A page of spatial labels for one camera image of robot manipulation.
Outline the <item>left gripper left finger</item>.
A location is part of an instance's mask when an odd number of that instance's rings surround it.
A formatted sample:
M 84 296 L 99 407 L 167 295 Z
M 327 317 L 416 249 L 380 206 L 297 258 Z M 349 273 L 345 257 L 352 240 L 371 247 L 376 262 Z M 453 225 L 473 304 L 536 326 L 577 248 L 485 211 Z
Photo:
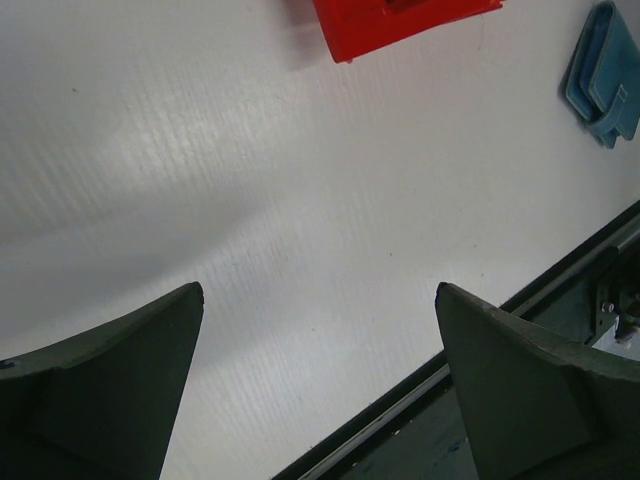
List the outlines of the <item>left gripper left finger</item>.
M 2 478 L 159 478 L 203 316 L 192 282 L 2 360 Z

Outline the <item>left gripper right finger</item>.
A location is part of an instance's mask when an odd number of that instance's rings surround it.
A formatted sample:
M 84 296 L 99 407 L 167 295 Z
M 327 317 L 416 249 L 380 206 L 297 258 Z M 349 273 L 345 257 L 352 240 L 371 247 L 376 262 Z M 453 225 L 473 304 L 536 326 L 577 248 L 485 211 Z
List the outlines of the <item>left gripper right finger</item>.
M 638 478 L 638 362 L 451 283 L 435 309 L 480 478 Z

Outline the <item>blue card holder wallet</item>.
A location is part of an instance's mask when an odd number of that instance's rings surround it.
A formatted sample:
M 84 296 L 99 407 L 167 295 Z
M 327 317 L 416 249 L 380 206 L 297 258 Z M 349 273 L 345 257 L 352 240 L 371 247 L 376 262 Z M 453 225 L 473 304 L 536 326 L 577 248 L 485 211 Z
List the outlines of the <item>blue card holder wallet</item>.
M 590 11 L 568 66 L 564 98 L 607 149 L 631 141 L 639 123 L 639 47 L 616 4 Z

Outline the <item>red plastic bin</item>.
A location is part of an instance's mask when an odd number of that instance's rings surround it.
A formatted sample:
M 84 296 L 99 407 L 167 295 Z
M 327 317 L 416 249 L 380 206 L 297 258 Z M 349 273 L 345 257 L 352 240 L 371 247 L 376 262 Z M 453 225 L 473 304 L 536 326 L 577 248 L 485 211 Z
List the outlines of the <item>red plastic bin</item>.
M 336 63 L 349 63 L 428 29 L 498 10 L 501 0 L 314 0 Z

